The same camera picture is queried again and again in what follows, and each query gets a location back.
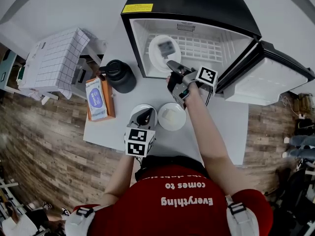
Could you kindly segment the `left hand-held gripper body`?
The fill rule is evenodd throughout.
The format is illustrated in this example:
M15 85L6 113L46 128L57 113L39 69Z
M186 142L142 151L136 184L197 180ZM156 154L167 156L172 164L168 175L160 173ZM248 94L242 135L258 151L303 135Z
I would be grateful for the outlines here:
M126 128L125 153L130 156L147 156L155 143L154 130Z

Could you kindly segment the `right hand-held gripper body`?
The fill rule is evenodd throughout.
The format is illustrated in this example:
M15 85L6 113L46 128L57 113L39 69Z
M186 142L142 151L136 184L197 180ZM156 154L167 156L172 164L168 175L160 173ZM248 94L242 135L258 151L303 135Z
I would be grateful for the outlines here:
M183 109L186 108L185 100L190 94L189 87L191 83L196 83L198 88L202 88L208 92L208 96L205 101L205 105L207 106L211 96L214 96L216 93L218 73L217 71L204 66L187 75L179 75L173 71L171 72L167 88L172 94L174 100Z

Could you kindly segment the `white round plate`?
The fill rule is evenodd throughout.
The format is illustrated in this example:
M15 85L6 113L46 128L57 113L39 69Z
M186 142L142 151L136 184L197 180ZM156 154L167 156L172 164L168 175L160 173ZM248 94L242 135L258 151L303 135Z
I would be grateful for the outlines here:
M162 117L163 112L167 108L177 111L177 122L171 123ZM159 124L161 125L162 128L168 131L177 131L181 129L185 125L186 119L187 119L187 114L185 110L179 104L174 103L174 102L164 104L158 112Z
M164 41L170 40L172 41L176 52L172 55L168 56L168 59L164 59L161 56L161 52L158 48L158 44ZM170 73L172 70L167 66L167 62L169 60L176 61L178 63L181 62L182 54L178 43L170 36L167 35L158 35L152 39L149 44L149 58L152 65L159 71L164 73Z
M149 105L149 104L140 104L140 105L137 105L136 107L134 107L133 110L130 113L130 118L134 114L136 114L137 112L139 112L141 110L144 110L144 109L148 109L148 108L153 108L154 111L155 111L155 126L156 126L157 123L158 123L158 113L157 113L156 109L152 105Z

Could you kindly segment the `dark grey square block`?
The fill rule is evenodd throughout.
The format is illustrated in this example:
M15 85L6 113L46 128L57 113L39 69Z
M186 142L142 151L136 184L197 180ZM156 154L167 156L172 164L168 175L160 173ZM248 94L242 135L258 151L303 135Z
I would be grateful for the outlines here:
M157 46L161 52L161 56L164 59L168 59L169 55L172 55L176 52L175 47L174 47L172 41L170 41L170 40L159 43Z

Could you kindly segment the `black mini fridge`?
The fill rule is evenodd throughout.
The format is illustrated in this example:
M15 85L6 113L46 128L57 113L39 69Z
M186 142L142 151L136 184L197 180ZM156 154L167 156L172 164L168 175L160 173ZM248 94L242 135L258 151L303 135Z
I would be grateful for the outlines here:
M171 74L157 70L149 54L142 54L148 34L190 33L220 38L223 63L182 57L180 64L217 71L215 95L227 101L266 106L315 80L310 68L262 40L244 0L127 0L121 18L145 78Z

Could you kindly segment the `person's left forearm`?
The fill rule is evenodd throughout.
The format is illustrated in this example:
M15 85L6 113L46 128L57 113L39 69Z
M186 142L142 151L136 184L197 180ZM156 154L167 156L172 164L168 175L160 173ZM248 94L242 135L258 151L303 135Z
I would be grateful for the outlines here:
M103 195L103 202L107 205L114 204L130 187L134 157L123 155L118 166L111 176Z

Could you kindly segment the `person's right forearm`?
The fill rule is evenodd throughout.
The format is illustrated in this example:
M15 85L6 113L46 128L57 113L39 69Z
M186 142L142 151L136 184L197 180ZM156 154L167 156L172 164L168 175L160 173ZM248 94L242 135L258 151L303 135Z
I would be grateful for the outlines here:
M228 156L222 136L199 94L196 83L190 84L185 104L209 176L215 180L237 179L239 172Z

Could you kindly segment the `orange tissue box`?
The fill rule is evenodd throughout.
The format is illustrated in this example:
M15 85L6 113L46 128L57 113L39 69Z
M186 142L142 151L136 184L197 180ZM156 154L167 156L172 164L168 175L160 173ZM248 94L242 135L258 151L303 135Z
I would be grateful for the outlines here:
M98 120L95 120L95 121L102 121L102 120L107 120L107 119L113 119L113 118L116 117L112 87L107 83L107 81L102 81L101 84L102 84L102 91L103 91L105 104L106 104L106 107L107 107L107 117L106 118L102 118L102 119L98 119ZM91 113L90 113L90 110L89 110L89 107L88 107L88 103L87 103L87 108L88 108L88 120L89 121L93 121L93 120L91 120Z

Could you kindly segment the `person's black trousers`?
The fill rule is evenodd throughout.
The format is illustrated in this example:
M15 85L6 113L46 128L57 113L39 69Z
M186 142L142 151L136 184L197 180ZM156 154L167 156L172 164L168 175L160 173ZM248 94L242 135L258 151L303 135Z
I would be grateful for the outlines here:
M140 170L135 173L136 181L146 177L151 177L155 173L163 176L165 173L176 175L179 172L184 174L203 176L209 179L209 175L201 162L186 156L153 156L149 155L143 158Z

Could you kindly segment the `black thermos jug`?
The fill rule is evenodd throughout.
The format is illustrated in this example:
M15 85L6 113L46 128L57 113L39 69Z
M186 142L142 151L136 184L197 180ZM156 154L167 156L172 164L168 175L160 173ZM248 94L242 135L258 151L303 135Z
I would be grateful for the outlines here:
M114 59L106 66L101 66L97 76L119 93L129 93L136 86L136 77L131 67L118 59Z

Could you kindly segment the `blue white wipes pack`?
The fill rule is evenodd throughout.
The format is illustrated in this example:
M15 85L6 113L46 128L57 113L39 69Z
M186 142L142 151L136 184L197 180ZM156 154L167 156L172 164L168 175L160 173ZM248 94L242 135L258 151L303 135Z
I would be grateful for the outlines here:
M100 78L95 78L93 81L86 83L88 107L93 121L107 117L107 107L101 82Z

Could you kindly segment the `clear storage bin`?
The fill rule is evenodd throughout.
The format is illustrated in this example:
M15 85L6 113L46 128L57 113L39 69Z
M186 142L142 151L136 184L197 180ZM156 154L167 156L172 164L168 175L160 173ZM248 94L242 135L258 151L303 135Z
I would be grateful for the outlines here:
M98 69L99 65L90 56L80 57L71 84L84 84L87 80L95 78Z

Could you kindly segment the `person's red shirt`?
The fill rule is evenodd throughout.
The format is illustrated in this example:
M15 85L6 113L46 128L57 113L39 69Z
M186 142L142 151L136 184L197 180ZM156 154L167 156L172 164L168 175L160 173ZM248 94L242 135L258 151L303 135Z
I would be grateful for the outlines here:
M231 180L155 173L130 183L112 205L102 200L77 206L65 232L66 236L268 236L272 222L270 205L240 172Z

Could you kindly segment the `white checked tablecloth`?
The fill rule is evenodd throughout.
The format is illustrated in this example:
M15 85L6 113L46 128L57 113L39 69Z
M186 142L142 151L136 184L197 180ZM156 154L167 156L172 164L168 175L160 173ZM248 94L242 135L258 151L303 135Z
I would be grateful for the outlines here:
M71 82L84 48L90 38L80 29L72 28L39 41L30 51L18 89L40 99L46 92L72 96Z

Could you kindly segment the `wooden crate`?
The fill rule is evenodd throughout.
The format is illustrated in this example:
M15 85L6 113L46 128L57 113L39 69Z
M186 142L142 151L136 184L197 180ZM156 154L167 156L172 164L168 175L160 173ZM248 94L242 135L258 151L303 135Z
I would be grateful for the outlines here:
M313 114L314 108L313 95L310 93L300 93L293 100L293 110L298 115L310 116Z

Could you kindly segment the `teal side table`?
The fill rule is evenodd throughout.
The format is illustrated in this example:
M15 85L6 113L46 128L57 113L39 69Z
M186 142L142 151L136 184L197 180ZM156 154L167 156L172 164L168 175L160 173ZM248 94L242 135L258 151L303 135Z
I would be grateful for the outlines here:
M17 54L11 50L7 50L0 62L0 89L9 93L17 92L16 89L7 85L8 78L11 73L12 67L16 60Z

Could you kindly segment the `white metal rack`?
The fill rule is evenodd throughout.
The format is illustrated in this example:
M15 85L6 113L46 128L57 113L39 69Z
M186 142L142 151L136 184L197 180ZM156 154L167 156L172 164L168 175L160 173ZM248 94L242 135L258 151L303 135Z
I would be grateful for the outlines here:
M9 213L5 206L5 203L7 202L12 204L18 215L23 215L26 212L24 205L19 202L11 190L11 188L17 187L18 185L17 182L6 182L0 177L0 222L9 217Z

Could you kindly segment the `black equipment pile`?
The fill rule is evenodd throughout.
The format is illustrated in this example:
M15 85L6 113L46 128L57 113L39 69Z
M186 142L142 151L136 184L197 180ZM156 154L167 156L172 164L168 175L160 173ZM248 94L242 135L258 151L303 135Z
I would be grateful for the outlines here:
M315 179L305 167L297 171L277 169L278 188L265 193L273 209L273 225L268 236L306 236L315 222L315 203L307 197Z

